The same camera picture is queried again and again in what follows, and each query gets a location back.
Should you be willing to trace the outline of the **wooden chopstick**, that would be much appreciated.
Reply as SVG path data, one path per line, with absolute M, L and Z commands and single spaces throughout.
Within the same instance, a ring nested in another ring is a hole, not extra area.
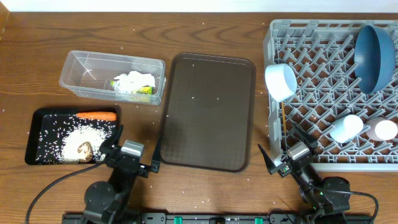
M 286 125 L 286 118 L 285 118 L 285 105 L 284 102 L 281 102 L 281 107 L 282 107 L 282 122 L 283 122 L 283 129 L 284 129 L 284 134 L 287 134 L 287 125 Z

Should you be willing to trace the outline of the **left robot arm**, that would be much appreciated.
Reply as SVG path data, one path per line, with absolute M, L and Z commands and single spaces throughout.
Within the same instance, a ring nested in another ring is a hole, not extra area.
M 123 127 L 100 146 L 100 152 L 106 157 L 103 162 L 112 168 L 108 181 L 91 184 L 85 192 L 85 209 L 80 223 L 141 223 L 141 213 L 129 209 L 128 203 L 137 177 L 147 178 L 150 172 L 160 169 L 160 146 L 158 138 L 150 165 L 140 163 L 144 145 L 134 141 L 125 141 L 119 146 Z

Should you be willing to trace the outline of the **light blue rice bowl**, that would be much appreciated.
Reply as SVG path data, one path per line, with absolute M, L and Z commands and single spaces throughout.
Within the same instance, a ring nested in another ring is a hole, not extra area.
M 275 101 L 282 102 L 296 94 L 297 80 L 287 64 L 267 66 L 264 77 L 268 92 Z

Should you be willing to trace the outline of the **orange carrot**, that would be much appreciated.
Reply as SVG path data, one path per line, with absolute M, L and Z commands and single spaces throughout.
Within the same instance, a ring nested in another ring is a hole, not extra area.
M 116 113 L 105 112 L 105 111 L 82 112 L 82 113 L 77 113 L 76 116 L 81 119 L 99 119 L 104 121 L 117 120 Z

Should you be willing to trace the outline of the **blue plate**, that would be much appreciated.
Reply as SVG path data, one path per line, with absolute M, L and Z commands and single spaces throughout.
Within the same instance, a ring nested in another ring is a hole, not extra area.
M 365 94 L 384 89 L 392 80 L 396 65 L 396 51 L 389 33 L 376 26 L 364 26 L 356 40 L 355 76 L 360 78 L 359 89 Z

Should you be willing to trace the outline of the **light blue cup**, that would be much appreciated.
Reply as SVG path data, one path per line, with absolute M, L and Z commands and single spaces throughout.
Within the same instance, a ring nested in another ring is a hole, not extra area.
M 363 130 L 363 121 L 359 116 L 349 114 L 331 124 L 334 128 L 330 136 L 338 143 L 346 143 Z

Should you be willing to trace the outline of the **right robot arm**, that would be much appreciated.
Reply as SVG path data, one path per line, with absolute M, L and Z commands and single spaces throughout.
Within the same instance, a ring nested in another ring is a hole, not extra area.
M 262 146 L 259 146 L 264 157 L 267 171 L 278 173 L 282 178 L 291 175 L 305 203 L 315 211 L 296 218 L 295 223 L 348 223 L 345 211 L 349 205 L 349 182 L 342 177 L 321 178 L 312 166 L 317 155 L 315 149 L 318 141 L 298 125 L 293 125 L 299 142 L 287 151 L 287 157 L 281 164 L 275 165 Z

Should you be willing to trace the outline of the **white pink cup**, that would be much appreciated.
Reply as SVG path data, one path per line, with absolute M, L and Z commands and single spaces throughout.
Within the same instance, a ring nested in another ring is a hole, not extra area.
M 370 127 L 366 135 L 373 141 L 388 141 L 397 135 L 397 125 L 386 118 L 377 117 L 367 121 Z

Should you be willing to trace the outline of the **green snack wrapper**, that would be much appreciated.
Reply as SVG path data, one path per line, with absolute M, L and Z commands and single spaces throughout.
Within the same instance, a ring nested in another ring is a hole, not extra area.
M 138 84 L 132 82 L 111 81 L 111 86 L 114 91 L 123 94 L 143 94 L 143 95 L 152 94 L 152 87 L 149 85 L 139 86 Z

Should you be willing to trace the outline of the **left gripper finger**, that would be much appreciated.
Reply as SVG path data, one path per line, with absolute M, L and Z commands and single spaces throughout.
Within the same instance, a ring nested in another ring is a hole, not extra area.
M 114 132 L 114 134 L 108 139 L 107 146 L 108 146 L 110 149 L 113 149 L 113 148 L 119 146 L 119 140 L 120 140 L 120 137 L 121 137 L 121 135 L 122 135 L 123 129 L 124 129 L 124 126 L 123 126 L 123 125 L 120 125 L 120 127 L 119 127 L 119 128 Z
M 154 173 L 158 173 L 160 169 L 160 161 L 161 161 L 161 143 L 162 143 L 162 137 L 160 136 L 157 140 L 154 153 L 152 155 L 152 160 L 151 160 L 151 165 L 150 165 L 150 171 Z

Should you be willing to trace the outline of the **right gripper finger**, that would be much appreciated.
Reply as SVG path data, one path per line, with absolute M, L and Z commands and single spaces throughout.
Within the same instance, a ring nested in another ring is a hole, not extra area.
M 311 134 L 306 133 L 299 125 L 293 124 L 293 129 L 298 134 L 299 139 L 309 148 L 316 149 L 318 147 L 317 138 L 313 137 Z
M 262 156 L 264 158 L 264 162 L 266 164 L 267 170 L 273 170 L 275 168 L 274 162 L 272 161 L 272 159 L 267 155 L 267 153 L 265 152 L 264 148 L 258 144 L 258 147 L 262 153 Z

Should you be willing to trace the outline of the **brown food scrap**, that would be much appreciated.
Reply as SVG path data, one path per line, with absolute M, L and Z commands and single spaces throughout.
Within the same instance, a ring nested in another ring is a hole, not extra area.
M 89 163 L 93 158 L 93 147 L 89 141 L 82 143 L 78 149 L 77 153 L 81 156 L 79 158 L 79 163 Z

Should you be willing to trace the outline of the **white tissue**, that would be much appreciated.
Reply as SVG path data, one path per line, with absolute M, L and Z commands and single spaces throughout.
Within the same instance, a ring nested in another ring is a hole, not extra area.
M 142 74 L 131 71 L 128 74 L 123 73 L 114 77 L 112 86 L 116 92 L 132 93 L 142 87 L 155 87 L 155 78 L 150 73 Z

